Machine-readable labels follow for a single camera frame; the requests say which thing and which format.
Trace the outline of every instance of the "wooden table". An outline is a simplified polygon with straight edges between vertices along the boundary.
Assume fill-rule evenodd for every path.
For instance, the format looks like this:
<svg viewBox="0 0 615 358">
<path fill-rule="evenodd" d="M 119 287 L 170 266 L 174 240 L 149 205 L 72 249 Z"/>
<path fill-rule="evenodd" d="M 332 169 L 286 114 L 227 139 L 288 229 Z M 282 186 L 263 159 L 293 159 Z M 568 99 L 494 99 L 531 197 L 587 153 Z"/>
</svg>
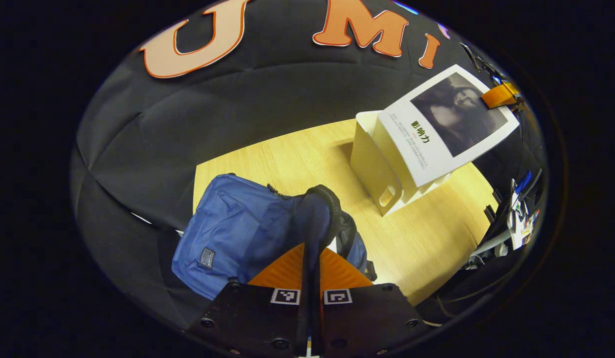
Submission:
<svg viewBox="0 0 615 358">
<path fill-rule="evenodd" d="M 497 208 L 492 188 L 472 163 L 441 186 L 381 217 L 349 167 L 355 119 L 285 134 L 214 158 L 196 167 L 193 212 L 210 181 L 238 176 L 285 195 L 323 184 L 339 197 L 362 235 L 375 283 L 395 283 L 417 304 L 466 262 L 489 227 L 484 208 Z"/>
</svg>

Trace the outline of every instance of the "blue backpack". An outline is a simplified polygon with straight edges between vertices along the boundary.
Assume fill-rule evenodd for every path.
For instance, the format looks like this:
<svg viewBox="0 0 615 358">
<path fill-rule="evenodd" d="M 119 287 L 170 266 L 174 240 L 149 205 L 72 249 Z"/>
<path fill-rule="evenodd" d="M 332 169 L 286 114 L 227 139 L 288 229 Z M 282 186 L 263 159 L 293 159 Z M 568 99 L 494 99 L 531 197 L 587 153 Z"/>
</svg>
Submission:
<svg viewBox="0 0 615 358">
<path fill-rule="evenodd" d="M 248 283 L 303 242 L 312 269 L 334 240 L 338 254 L 370 280 L 376 279 L 352 217 L 325 186 L 293 197 L 269 184 L 219 175 L 203 193 L 172 268 L 194 292 L 214 299 L 228 282 Z"/>
</svg>

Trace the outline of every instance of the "orange letter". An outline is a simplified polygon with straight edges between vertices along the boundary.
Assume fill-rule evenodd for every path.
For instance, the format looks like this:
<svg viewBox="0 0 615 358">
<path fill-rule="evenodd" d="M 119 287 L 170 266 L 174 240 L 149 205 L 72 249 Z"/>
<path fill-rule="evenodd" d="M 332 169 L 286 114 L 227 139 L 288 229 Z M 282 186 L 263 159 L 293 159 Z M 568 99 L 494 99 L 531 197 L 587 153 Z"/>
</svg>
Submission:
<svg viewBox="0 0 615 358">
<path fill-rule="evenodd" d="M 425 34 L 427 38 L 427 47 L 425 48 L 425 54 L 418 60 L 420 66 L 424 68 L 433 68 L 433 58 L 438 51 L 439 41 L 433 35 Z"/>
<path fill-rule="evenodd" d="M 348 23 L 351 24 L 358 46 L 367 47 L 382 33 L 373 44 L 373 49 L 393 57 L 402 55 L 400 43 L 409 21 L 386 10 L 371 17 L 361 0 L 328 0 L 325 26 L 312 39 L 319 45 L 347 46 L 351 43 L 351 38 L 346 34 Z"/>
<path fill-rule="evenodd" d="M 203 14 L 214 13 L 214 33 L 204 47 L 182 54 L 177 50 L 177 30 L 188 20 L 150 39 L 139 50 L 144 51 L 146 71 L 158 79 L 185 75 L 208 66 L 232 51 L 243 37 L 244 11 L 250 0 L 227 0 L 207 9 Z"/>
</svg>

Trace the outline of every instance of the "black metal plate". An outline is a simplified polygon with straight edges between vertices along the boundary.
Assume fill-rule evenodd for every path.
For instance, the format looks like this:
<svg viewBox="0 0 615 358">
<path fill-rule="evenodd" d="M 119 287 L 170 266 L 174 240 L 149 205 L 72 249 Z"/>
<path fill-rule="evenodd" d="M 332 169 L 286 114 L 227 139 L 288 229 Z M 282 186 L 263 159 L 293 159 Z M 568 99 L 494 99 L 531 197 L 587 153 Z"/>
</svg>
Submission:
<svg viewBox="0 0 615 358">
<path fill-rule="evenodd" d="M 188 332 L 233 356 L 293 358 L 299 306 L 271 303 L 273 293 L 230 283 Z"/>
<path fill-rule="evenodd" d="M 349 292 L 351 303 L 323 305 L 327 358 L 385 354 L 428 330 L 400 288 L 392 283 L 350 288 Z"/>
</svg>

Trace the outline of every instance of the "screw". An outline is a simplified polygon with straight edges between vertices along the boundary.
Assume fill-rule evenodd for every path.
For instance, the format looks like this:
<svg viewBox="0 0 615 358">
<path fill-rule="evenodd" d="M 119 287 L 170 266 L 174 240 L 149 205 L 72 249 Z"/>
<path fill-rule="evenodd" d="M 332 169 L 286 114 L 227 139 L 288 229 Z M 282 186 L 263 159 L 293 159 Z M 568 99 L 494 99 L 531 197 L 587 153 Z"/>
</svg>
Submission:
<svg viewBox="0 0 615 358">
<path fill-rule="evenodd" d="M 214 328 L 214 322 L 211 319 L 201 319 L 201 325 L 205 328 Z"/>
<path fill-rule="evenodd" d="M 414 320 L 409 320 L 409 321 L 407 321 L 406 326 L 409 327 L 409 328 L 414 328 L 419 323 L 420 323 L 419 320 L 415 320 L 415 319 Z"/>
<path fill-rule="evenodd" d="M 332 347 L 334 348 L 343 348 L 347 346 L 347 341 L 342 338 L 337 338 L 332 340 Z"/>
<path fill-rule="evenodd" d="M 288 349 L 289 342 L 283 338 L 277 338 L 271 342 L 271 345 L 276 349 Z"/>
</svg>

